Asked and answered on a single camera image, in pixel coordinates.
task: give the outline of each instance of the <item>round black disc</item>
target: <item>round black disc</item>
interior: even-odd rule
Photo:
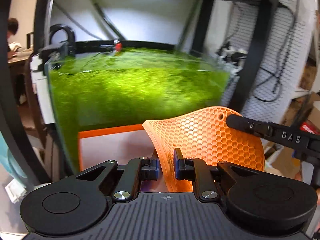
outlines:
[[[309,185],[266,174],[237,180],[227,194],[230,214],[251,228],[285,231],[313,214],[317,194]]]
[[[107,200],[95,184],[62,180],[28,194],[21,203],[20,215],[31,231],[65,236],[97,223],[106,208]]]

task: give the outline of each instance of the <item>glass tank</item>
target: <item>glass tank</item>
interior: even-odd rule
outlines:
[[[142,124],[219,105],[231,65],[151,47],[83,53],[46,64],[60,139],[75,169],[80,131]]]

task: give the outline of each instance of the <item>black tool arm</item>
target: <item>black tool arm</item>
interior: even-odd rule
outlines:
[[[296,128],[229,115],[228,127],[296,150],[294,157],[313,164],[312,186],[320,187],[320,136]]]

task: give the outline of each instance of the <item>black hose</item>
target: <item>black hose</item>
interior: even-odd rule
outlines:
[[[108,16],[102,11],[101,7],[99,6],[97,0],[90,0],[92,5],[94,6],[95,10],[99,14],[99,16],[104,20],[104,22],[109,26],[109,28],[119,37],[120,40],[126,40],[126,38],[120,33],[120,31],[114,26]]]

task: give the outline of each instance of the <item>red object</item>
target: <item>red object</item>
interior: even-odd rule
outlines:
[[[309,132],[309,133],[312,133],[312,134],[320,135],[319,129],[316,128],[313,125],[313,123],[311,123],[310,121],[303,122],[301,127],[300,127],[300,130],[305,131],[305,132]]]
[[[119,52],[122,50],[122,44],[119,42],[116,44],[116,51]]]

